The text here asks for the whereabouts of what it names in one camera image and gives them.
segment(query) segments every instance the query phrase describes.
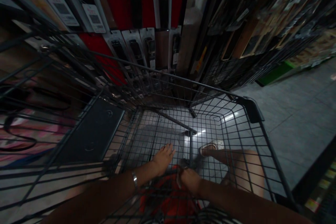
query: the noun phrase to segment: store aisle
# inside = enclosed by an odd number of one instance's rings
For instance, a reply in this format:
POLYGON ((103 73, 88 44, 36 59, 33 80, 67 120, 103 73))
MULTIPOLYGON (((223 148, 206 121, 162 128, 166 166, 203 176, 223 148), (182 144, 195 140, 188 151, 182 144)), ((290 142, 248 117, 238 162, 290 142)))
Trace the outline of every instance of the store aisle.
POLYGON ((291 189, 336 134, 336 58, 260 87, 235 90, 256 100, 270 141, 291 189))

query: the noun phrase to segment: bare foot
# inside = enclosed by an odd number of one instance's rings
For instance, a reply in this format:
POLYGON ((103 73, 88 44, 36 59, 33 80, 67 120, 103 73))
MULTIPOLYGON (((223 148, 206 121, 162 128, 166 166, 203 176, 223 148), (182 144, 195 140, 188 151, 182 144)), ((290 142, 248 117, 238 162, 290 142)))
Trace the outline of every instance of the bare foot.
POLYGON ((216 147, 214 145, 208 145, 202 149, 202 155, 203 156, 209 156, 209 151, 215 151, 216 147))

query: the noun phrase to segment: shopping cart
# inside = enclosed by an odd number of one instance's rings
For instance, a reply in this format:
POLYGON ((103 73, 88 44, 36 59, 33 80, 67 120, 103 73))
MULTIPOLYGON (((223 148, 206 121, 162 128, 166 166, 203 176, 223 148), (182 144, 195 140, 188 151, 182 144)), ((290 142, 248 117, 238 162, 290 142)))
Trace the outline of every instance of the shopping cart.
POLYGON ((107 222, 195 220, 208 202, 183 188, 179 167, 217 183, 237 172, 199 155, 214 140, 229 153, 258 155, 264 197, 293 202, 255 101, 83 49, 39 21, 30 33, 0 44, 8 64, 0 81, 3 223, 38 223, 83 187, 150 161, 167 143, 176 154, 166 173, 107 222))

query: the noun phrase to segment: bracelet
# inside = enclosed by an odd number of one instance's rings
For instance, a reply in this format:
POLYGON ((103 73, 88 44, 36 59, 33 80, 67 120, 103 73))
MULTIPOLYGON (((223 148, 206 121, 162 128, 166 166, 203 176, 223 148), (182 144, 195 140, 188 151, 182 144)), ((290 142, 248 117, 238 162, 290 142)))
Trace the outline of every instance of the bracelet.
POLYGON ((135 175, 134 171, 132 171, 132 176, 133 176, 133 181, 134 181, 135 189, 138 189, 138 179, 137 179, 137 176, 135 175))

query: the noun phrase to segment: hand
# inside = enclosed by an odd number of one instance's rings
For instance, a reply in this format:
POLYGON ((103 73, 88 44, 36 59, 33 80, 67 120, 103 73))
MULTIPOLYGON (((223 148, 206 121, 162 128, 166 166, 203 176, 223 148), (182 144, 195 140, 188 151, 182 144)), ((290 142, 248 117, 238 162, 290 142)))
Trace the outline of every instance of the hand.
POLYGON ((201 177, 192 169, 185 169, 181 172, 180 178, 182 183, 187 189, 195 196, 198 197, 200 191, 201 177))
POLYGON ((153 157, 153 164, 157 169, 157 176, 161 176, 165 173, 169 163, 172 161, 176 150, 173 150, 173 145, 168 143, 163 146, 158 153, 153 157))

